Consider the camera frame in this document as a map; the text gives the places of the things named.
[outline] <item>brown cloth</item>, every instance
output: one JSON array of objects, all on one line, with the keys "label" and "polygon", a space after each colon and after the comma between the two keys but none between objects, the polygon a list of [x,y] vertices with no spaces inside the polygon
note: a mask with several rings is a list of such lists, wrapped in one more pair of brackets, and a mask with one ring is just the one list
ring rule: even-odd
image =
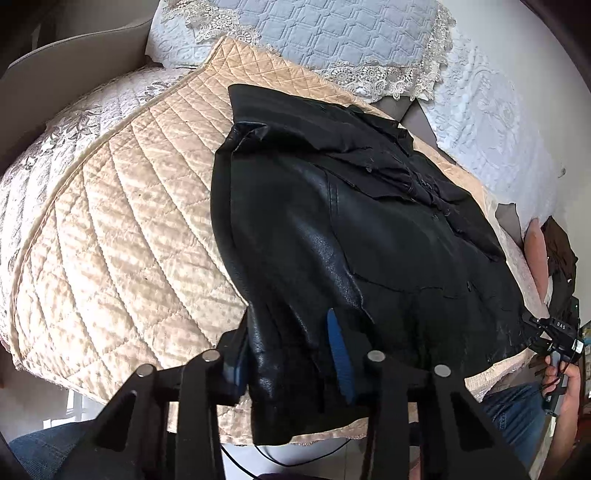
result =
[{"label": "brown cloth", "polygon": [[578,258],[570,247],[569,236],[552,217],[542,226],[542,232],[548,255],[548,273],[553,282],[548,311],[552,317],[578,328],[578,309],[573,308],[576,303],[573,301],[573,293]]}]

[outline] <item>floral lace fabric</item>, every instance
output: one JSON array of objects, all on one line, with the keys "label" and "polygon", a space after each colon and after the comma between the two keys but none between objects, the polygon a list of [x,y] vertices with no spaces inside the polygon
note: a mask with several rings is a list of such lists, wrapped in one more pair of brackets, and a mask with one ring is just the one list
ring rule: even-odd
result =
[{"label": "floral lace fabric", "polygon": [[[440,66],[446,63],[446,50],[451,48],[451,23],[453,18],[447,8],[437,4],[423,56],[413,64],[384,64],[369,58],[359,64],[337,60],[325,68],[312,70],[368,102],[388,95],[395,99],[401,95],[432,99],[433,86],[440,79]],[[277,53],[261,39],[256,28],[241,23],[233,9],[219,8],[208,0],[162,0],[152,24],[146,54],[165,66],[198,66],[205,59],[203,48],[210,48],[212,41],[221,35]],[[191,41],[194,45],[186,46]]]},{"label": "floral lace fabric", "polygon": [[[31,225],[69,165],[139,106],[168,90],[189,70],[144,68],[97,87],[63,109],[0,180],[0,294],[8,298],[17,256]],[[0,305],[0,340],[6,342]]]},{"label": "floral lace fabric", "polygon": [[500,203],[515,203],[522,232],[554,211],[561,165],[548,153],[513,84],[457,28],[434,98],[421,107],[437,146]]}]

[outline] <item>blue jeans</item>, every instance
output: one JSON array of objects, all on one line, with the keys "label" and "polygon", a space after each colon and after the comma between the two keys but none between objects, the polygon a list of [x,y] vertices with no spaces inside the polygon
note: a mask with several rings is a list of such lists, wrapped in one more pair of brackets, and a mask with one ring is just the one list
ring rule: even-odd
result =
[{"label": "blue jeans", "polygon": [[[487,395],[482,407],[529,468],[544,427],[540,384],[519,385]],[[10,448],[33,480],[51,480],[88,424],[68,423],[31,433],[10,442]]]},{"label": "blue jeans", "polygon": [[484,397],[482,407],[517,458],[529,468],[544,428],[539,383],[527,383]]}]

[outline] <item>metal screw head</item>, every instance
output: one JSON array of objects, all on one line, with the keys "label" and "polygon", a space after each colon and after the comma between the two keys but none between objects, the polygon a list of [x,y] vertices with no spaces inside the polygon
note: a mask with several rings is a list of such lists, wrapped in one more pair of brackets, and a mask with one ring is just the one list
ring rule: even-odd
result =
[{"label": "metal screw head", "polygon": [[220,352],[218,352],[217,350],[205,350],[202,355],[201,358],[203,358],[206,362],[215,362],[217,360],[219,360],[220,358]]},{"label": "metal screw head", "polygon": [[433,369],[436,375],[440,377],[449,377],[452,374],[451,369],[447,365],[436,365]]},{"label": "metal screw head", "polygon": [[152,375],[153,371],[154,371],[153,365],[143,364],[138,367],[138,369],[135,371],[135,373],[137,374],[138,377],[147,377],[149,375]]},{"label": "metal screw head", "polygon": [[380,350],[371,350],[368,352],[368,359],[377,364],[386,360],[386,356]]}]

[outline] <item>black leather jacket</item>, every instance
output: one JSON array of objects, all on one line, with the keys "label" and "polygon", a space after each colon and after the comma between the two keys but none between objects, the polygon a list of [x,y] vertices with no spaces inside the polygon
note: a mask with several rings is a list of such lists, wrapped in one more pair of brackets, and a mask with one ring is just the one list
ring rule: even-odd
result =
[{"label": "black leather jacket", "polygon": [[234,126],[218,149],[212,224],[247,299],[255,443],[344,426],[331,308],[374,348],[465,377],[537,332],[495,233],[395,121],[248,85],[229,88]]}]

